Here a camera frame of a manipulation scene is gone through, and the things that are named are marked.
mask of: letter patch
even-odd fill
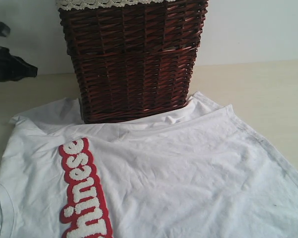
[[[62,238],[112,238],[103,189],[88,147],[87,138],[59,147],[64,179],[69,184],[68,203],[61,210],[60,220],[71,223]]]

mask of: white lace trim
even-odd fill
[[[176,1],[176,0],[56,0],[57,8],[63,10],[85,8],[96,9],[99,7],[123,7],[124,5],[148,4],[151,2]]]

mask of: wicker basket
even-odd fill
[[[207,0],[60,11],[85,123],[186,104]]]

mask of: white t-shirt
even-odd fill
[[[297,172],[201,93],[124,123],[85,125],[67,99],[14,121],[2,238],[298,238]]]

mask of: table surface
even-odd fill
[[[264,135],[298,170],[298,60],[196,66],[190,93],[201,91]],[[74,74],[0,83],[0,159],[16,113],[64,97],[77,98]]]

